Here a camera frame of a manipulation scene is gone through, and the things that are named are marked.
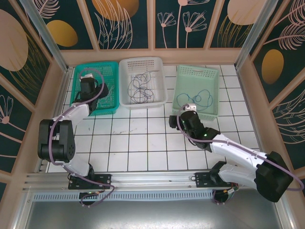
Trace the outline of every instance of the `basket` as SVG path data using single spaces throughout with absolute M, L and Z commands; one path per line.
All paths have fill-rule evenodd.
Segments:
M 105 98 L 99 99 L 97 103 L 97 108 L 93 111 L 90 116 L 93 115 L 111 115 L 116 112 L 119 107 L 119 73 L 118 73 L 118 63 L 117 62 L 96 62 L 96 63 L 86 63 L 80 64 L 75 67 L 74 78 L 72 85 L 72 93 L 70 105 L 73 103 L 77 92 L 81 90 L 81 82 L 79 80 L 79 73 L 84 68 L 94 68 L 100 71 L 104 77 L 105 83 L 109 89 L 109 93 Z M 93 77 L 102 83 L 100 75 L 97 73 L 87 70 L 82 73 L 82 76 L 92 73 Z
M 184 104 L 196 104 L 199 118 L 213 121 L 218 116 L 218 78 L 218 70 L 179 65 L 173 114 Z
M 130 58 L 119 64 L 120 104 L 128 109 L 160 107 L 168 100 L 159 57 Z

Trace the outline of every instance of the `white tile floor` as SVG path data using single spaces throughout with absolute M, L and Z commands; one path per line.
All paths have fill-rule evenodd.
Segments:
M 233 65 L 207 65 L 219 71 L 219 117 L 205 126 L 257 149 L 258 143 Z M 88 117 L 75 130 L 76 152 L 96 172 L 210 169 L 223 156 L 199 150 L 168 125 L 172 114 L 176 66 L 164 66 L 169 101 L 160 108 L 127 110 L 114 115 Z M 63 110 L 68 109 L 72 79 Z M 48 172 L 64 172 L 51 165 Z

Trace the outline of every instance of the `blue wire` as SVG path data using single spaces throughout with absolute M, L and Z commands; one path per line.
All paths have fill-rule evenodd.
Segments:
M 201 96 L 200 96 L 199 94 L 200 94 L 201 92 L 204 92 L 204 91 L 207 91 L 207 92 L 209 93 L 207 106 L 202 106 L 202 105 L 199 104 L 199 102 L 201 102 L 201 100 L 202 100 L 202 98 L 201 98 Z M 193 98 L 191 98 L 187 93 L 181 93 L 180 95 L 178 95 L 178 96 L 177 96 L 177 103 L 178 103 L 178 106 L 179 106 L 179 107 L 182 107 L 182 106 L 179 104 L 178 98 L 179 98 L 179 96 L 181 96 L 181 95 L 183 95 L 183 94 L 186 95 L 186 96 L 188 97 L 188 101 L 191 100 L 193 104 L 196 104 L 196 105 L 199 106 L 199 107 L 203 107 L 203 109 L 198 109 L 198 108 L 197 108 L 197 111 L 204 111 L 205 109 L 207 109 L 208 107 L 212 106 L 212 104 L 213 104 L 213 97 L 211 96 L 211 93 L 210 93 L 208 90 L 204 89 L 204 90 L 198 92 L 198 94 L 195 95 Z

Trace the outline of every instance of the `teal basket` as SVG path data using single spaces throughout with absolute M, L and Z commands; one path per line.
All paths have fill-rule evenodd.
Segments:
M 218 78 L 216 69 L 179 65 L 173 114 L 184 104 L 196 104 L 199 118 L 213 121 L 218 116 Z
M 77 92 L 81 90 L 81 82 L 79 80 L 79 73 L 85 68 L 94 68 L 100 71 L 104 77 L 105 83 L 109 89 L 109 93 L 105 98 L 99 99 L 97 103 L 97 108 L 93 111 L 90 116 L 94 115 L 111 115 L 116 112 L 119 108 L 119 65 L 117 62 L 96 62 L 96 63 L 85 63 L 80 64 L 75 67 L 73 86 L 71 93 L 70 105 L 73 103 Z M 99 84 L 102 83 L 100 75 L 96 72 L 87 70 L 81 75 L 92 73 L 94 79 L 96 79 Z

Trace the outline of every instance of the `tangled wire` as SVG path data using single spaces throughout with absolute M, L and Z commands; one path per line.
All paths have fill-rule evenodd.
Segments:
M 128 95 L 135 104 L 154 102 L 154 93 L 148 88 L 148 83 L 152 79 L 151 73 L 154 72 L 158 71 L 148 71 L 132 77 L 128 86 Z

